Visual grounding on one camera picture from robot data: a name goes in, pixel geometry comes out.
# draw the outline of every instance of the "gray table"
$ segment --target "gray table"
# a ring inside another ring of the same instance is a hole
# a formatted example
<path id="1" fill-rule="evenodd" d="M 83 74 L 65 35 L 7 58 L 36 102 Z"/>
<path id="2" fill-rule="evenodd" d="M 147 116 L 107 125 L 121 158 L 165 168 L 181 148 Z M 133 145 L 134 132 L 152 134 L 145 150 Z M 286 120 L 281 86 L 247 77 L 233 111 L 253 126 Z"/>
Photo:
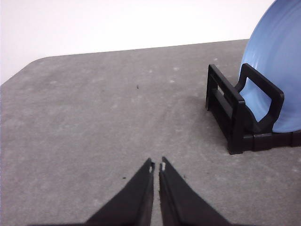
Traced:
<path id="1" fill-rule="evenodd" d="M 301 225 L 301 148 L 229 155 L 208 64 L 237 81 L 246 40 L 36 60 L 1 86 L 1 223 L 85 221 L 166 156 L 231 222 Z M 152 225 L 160 226 L 158 164 Z"/>

